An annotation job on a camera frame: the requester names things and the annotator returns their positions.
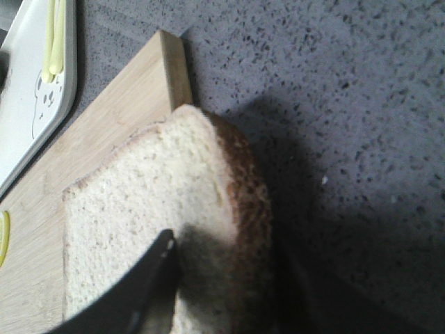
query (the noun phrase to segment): cartoon print on plate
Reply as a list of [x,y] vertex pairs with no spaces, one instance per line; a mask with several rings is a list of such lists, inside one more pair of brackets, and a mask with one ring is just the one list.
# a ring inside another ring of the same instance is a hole
[[56,114],[61,100],[62,84],[63,80],[60,75],[56,75],[53,82],[45,83],[42,80],[41,71],[39,72],[34,88],[35,107],[31,131],[33,139],[43,132]]

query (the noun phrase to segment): wooden cutting board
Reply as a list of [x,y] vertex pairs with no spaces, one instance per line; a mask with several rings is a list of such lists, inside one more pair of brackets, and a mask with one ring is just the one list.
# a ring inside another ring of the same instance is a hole
[[184,103],[192,103],[184,47],[159,31],[0,203],[11,223],[0,333],[42,333],[63,320],[63,189]]

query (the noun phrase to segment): yellow object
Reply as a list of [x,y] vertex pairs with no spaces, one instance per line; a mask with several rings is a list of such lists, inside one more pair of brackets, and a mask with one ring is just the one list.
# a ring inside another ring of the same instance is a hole
[[54,6],[56,0],[48,0],[48,16],[47,16],[47,34],[44,42],[44,56],[42,66],[42,80],[49,84],[54,80],[54,75],[49,71],[49,62],[51,60],[51,51],[54,42]]
[[9,214],[6,211],[0,213],[0,267],[5,260],[9,243]]
[[54,29],[54,42],[51,49],[49,72],[56,75],[63,70],[63,47],[65,44],[65,8],[66,0],[60,0],[57,12],[56,28]]

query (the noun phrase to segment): white plate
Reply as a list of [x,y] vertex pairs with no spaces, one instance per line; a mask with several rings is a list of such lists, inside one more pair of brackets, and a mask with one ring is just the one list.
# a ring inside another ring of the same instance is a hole
[[24,0],[0,48],[8,65],[0,94],[0,197],[71,108],[76,92],[75,0],[66,0],[63,72],[40,80],[47,0]]

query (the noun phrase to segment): white bread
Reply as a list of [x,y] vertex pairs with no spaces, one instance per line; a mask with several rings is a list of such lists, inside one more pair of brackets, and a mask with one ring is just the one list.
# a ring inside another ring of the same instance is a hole
[[135,133],[66,189],[65,317],[116,283],[165,228],[182,279],[171,333],[258,333],[270,307],[270,205],[248,143],[192,106]]

